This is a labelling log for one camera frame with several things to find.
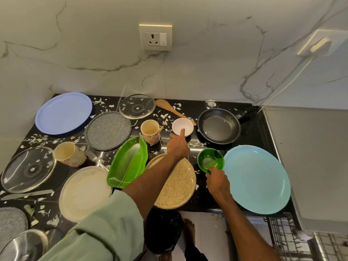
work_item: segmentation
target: pan handle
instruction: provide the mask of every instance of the pan handle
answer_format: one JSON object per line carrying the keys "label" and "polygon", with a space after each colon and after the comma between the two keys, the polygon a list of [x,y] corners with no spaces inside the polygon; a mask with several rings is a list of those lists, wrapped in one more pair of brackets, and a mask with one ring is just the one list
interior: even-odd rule
{"label": "pan handle", "polygon": [[254,112],[257,111],[258,109],[259,109],[259,106],[251,105],[251,106],[249,106],[248,108],[246,108],[246,109],[244,110],[243,113],[237,114],[237,115],[236,115],[236,118],[239,120],[240,118],[246,116],[247,114],[254,113]]}

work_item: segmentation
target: black frying pan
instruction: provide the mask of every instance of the black frying pan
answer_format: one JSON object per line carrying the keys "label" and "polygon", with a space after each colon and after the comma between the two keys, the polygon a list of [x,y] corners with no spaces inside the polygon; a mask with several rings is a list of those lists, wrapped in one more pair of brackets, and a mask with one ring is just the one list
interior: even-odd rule
{"label": "black frying pan", "polygon": [[202,136],[215,144],[230,144],[241,134],[239,119],[256,110],[251,106],[242,114],[234,115],[225,109],[208,109],[199,116],[198,129]]}

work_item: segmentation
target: bare foot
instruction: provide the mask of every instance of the bare foot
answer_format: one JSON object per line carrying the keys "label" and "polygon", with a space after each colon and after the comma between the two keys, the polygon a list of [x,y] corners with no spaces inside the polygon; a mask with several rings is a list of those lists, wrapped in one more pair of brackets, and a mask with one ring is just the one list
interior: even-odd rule
{"label": "bare foot", "polygon": [[186,245],[193,243],[196,244],[196,230],[194,224],[189,219],[184,219],[184,238]]}
{"label": "bare foot", "polygon": [[172,261],[172,253],[169,254],[161,254],[158,257],[158,261]]}

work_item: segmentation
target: wooden spoon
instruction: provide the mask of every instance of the wooden spoon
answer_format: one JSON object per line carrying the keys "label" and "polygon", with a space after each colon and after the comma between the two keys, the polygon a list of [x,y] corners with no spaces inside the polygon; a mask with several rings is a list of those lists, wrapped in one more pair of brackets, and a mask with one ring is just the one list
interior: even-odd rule
{"label": "wooden spoon", "polygon": [[[186,119],[188,119],[185,115],[183,115],[183,114],[179,113],[178,111],[174,110],[174,108],[173,108],[173,107],[170,105],[170,103],[167,102],[166,100],[158,99],[158,100],[156,100],[155,102],[156,102],[156,105],[157,105],[158,107],[161,107],[161,108],[163,108],[163,109],[165,109],[165,110],[167,110],[167,111],[170,111],[171,113],[176,114],[176,115],[179,116],[180,118],[186,118]],[[193,124],[194,126],[197,125],[194,121],[192,121],[192,120],[190,120],[190,121],[192,122],[192,124]]]}

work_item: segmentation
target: marble wall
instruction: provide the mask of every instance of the marble wall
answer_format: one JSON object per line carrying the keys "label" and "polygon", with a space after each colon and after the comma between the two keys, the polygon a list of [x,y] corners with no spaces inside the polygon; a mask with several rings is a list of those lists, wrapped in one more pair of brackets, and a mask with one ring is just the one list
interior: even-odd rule
{"label": "marble wall", "polygon": [[[7,161],[54,92],[263,104],[318,28],[348,30],[348,0],[0,0],[0,148]],[[138,24],[173,25],[143,51]],[[272,104],[348,109],[348,42]]]}

